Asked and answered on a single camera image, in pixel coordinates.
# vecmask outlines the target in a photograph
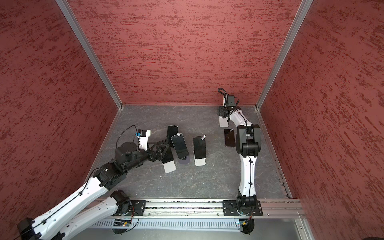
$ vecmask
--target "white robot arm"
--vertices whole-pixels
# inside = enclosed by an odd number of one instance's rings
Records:
[[[136,130],[136,136],[144,140],[147,130]],[[132,213],[129,197],[122,191],[114,191],[102,203],[80,213],[93,200],[102,196],[125,179],[129,170],[139,167],[144,161],[162,160],[169,148],[167,140],[148,147],[148,142],[136,145],[125,142],[115,150],[115,159],[101,166],[77,191],[58,205],[35,219],[25,218],[18,224],[22,240],[69,240],[95,222],[114,215]]]
[[[235,103],[235,97],[219,88],[223,95],[223,106],[217,108],[220,127],[228,127],[228,122],[233,121],[237,128],[236,151],[241,161],[241,181],[237,197],[237,209],[240,214],[247,215],[252,207],[257,205],[255,191],[255,163],[261,149],[260,127],[252,124],[243,115],[238,107],[239,100]]]

